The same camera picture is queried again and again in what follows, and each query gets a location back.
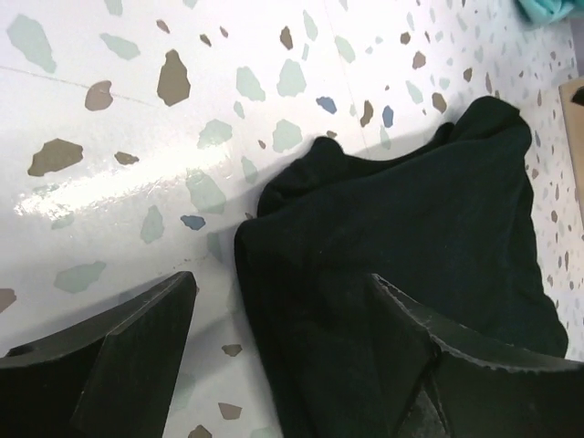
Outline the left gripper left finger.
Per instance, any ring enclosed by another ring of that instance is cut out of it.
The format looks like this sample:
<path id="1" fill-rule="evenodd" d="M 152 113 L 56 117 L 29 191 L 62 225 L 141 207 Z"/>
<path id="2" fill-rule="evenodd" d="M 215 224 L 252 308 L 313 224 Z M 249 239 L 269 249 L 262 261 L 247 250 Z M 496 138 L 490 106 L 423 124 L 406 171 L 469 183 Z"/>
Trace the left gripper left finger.
<path id="1" fill-rule="evenodd" d="M 178 272 L 1 359 L 4 437 L 160 437 L 197 284 Z"/>

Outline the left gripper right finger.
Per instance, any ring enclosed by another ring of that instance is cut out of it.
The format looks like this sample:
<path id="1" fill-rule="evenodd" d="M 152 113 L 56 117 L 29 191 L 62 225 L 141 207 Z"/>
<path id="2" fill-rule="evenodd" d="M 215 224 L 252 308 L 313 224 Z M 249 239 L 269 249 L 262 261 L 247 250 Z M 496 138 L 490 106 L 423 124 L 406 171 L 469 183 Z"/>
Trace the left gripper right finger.
<path id="1" fill-rule="evenodd" d="M 507 345 L 370 278 L 370 335 L 392 437 L 580 437 L 583 365 Z"/>

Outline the black t shirt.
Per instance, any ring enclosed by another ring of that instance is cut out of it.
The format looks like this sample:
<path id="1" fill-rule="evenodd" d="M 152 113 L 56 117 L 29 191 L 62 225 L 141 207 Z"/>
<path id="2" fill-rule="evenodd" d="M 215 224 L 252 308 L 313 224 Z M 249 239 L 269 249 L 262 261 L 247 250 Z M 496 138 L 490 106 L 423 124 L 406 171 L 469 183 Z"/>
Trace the black t shirt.
<path id="1" fill-rule="evenodd" d="M 383 437 L 365 286 L 381 276 L 487 337 L 564 357 L 525 170 L 531 130 L 491 96 L 388 161 L 329 137 L 262 191 L 235 233 L 245 313 L 286 437 Z"/>

